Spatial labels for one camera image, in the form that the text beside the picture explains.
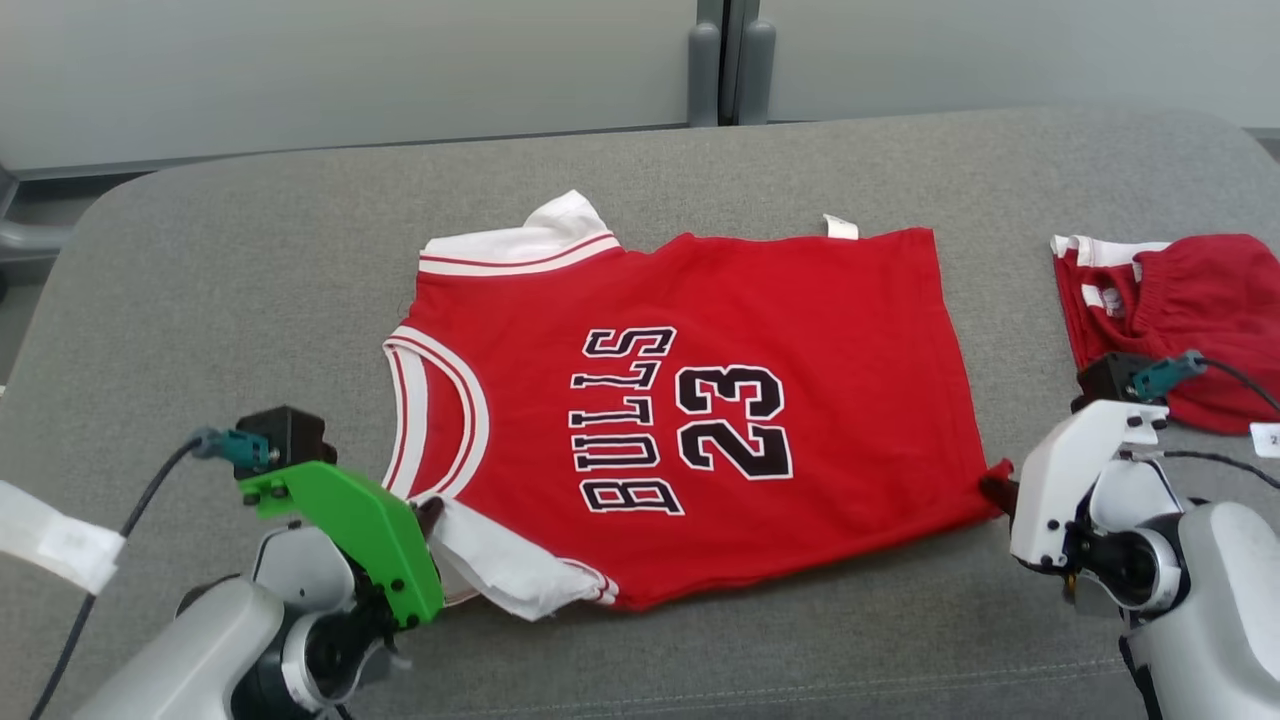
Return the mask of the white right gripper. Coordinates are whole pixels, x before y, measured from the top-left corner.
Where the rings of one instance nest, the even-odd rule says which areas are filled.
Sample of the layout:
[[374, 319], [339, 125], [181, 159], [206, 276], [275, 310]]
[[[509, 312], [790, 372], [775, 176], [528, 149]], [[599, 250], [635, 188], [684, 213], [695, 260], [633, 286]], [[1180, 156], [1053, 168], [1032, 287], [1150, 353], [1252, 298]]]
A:
[[1155, 446], [1153, 421], [1166, 420], [1164, 405], [1096, 400], [1060, 421], [1027, 456], [1018, 483], [983, 475], [980, 493], [1012, 518], [1010, 553], [1037, 571], [1068, 568], [1068, 521], [1107, 465], [1128, 445]]

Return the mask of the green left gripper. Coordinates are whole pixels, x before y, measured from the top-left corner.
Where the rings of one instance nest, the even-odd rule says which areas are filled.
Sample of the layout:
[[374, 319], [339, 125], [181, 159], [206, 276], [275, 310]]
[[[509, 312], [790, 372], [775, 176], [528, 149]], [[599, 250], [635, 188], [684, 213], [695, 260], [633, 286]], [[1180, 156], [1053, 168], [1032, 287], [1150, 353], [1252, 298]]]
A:
[[321, 461], [239, 474], [238, 487], [261, 519], [303, 520], [268, 534], [251, 573], [284, 602], [306, 612], [335, 612], [378, 596], [397, 629], [430, 623], [443, 609], [424, 538], [445, 510], [442, 497], [417, 502], [413, 511], [369, 478]]

